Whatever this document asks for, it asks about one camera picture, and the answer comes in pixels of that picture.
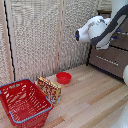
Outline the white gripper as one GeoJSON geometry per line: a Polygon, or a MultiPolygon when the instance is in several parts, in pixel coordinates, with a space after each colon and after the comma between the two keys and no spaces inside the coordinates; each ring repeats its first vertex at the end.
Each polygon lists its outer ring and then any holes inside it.
{"type": "MultiPolygon", "coordinates": [[[[117,33],[121,33],[121,29],[118,29],[116,31],[117,33]]],[[[114,31],[107,31],[106,29],[100,31],[97,33],[97,43],[96,43],[96,49],[107,49],[109,47],[109,43],[111,40],[111,37],[113,35],[114,31]]],[[[112,37],[112,40],[117,40],[118,37],[112,37]]]]}

